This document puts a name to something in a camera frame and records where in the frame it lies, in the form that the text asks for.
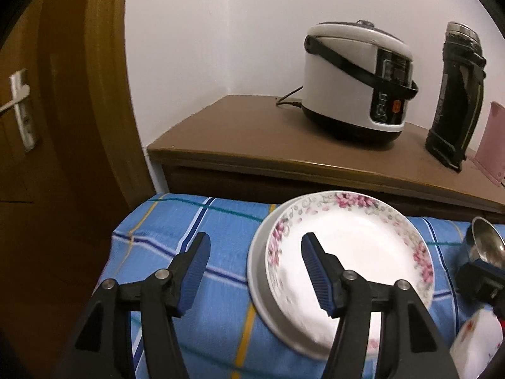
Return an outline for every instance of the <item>metal screw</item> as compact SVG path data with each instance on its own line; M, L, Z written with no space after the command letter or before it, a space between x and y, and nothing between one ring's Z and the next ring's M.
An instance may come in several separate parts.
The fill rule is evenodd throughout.
M168 269L158 269L155 272L155 277L159 280L165 280L170 276L170 271Z
M355 280L356 278L358 278L358 274L354 271L344 271L344 278L346 280Z
M402 290L402 291L408 291L410 289L410 283L408 283L406 280L399 280L396 285Z
M115 284L116 284L116 281L109 278L109 279L102 282L102 288L111 289L114 287Z

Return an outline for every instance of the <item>wooden door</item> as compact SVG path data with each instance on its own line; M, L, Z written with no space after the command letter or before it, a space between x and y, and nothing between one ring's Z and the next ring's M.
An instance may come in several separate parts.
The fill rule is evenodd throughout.
M93 114L88 3L33 0L0 50L0 105L26 69L40 137L26 151L14 112L0 117L0 330L34 378L49 377L131 209Z

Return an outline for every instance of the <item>bottle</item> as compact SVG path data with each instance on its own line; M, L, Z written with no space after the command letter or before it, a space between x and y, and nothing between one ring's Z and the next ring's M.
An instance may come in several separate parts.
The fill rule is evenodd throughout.
M466 25L449 22L443 62L440 96L425 147L443 165L460 172L484 95L486 59L477 33Z

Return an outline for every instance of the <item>brown table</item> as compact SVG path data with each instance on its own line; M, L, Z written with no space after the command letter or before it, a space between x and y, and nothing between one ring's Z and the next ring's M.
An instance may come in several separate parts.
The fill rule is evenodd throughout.
M172 127L148 148L171 192L283 202L318 190L358 190L406 215L505 222L505 189L470 160L456 173L407 123L393 143L338 141L274 97L229 95Z

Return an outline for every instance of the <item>door handle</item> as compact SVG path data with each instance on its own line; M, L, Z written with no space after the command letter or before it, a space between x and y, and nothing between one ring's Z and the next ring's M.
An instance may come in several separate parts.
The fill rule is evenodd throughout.
M0 107L0 117L11 108L14 110L19 133L21 134L25 151L28 152L35 148L39 138L27 105L27 99L30 96L31 90L30 86L26 84L26 70L22 69L15 72L9 79L11 80L12 100Z

